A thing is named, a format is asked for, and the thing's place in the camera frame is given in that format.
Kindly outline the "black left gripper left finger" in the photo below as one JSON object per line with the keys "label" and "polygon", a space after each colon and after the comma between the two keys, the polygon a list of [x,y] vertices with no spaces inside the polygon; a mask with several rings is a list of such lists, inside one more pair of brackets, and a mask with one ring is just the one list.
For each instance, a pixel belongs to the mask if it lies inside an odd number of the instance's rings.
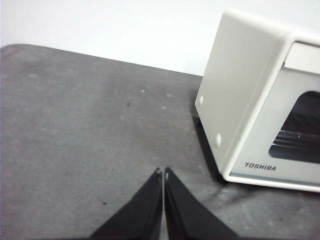
{"label": "black left gripper left finger", "polygon": [[163,175],[156,168],[131,200],[101,225],[91,240],[158,240],[163,213]]}

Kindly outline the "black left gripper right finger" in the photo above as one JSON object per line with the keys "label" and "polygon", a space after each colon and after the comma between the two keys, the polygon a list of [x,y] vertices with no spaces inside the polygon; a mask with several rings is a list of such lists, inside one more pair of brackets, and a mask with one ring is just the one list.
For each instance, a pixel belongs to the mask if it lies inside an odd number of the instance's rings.
{"label": "black left gripper right finger", "polygon": [[167,167],[164,208],[170,240],[235,240],[238,235],[204,207]]}

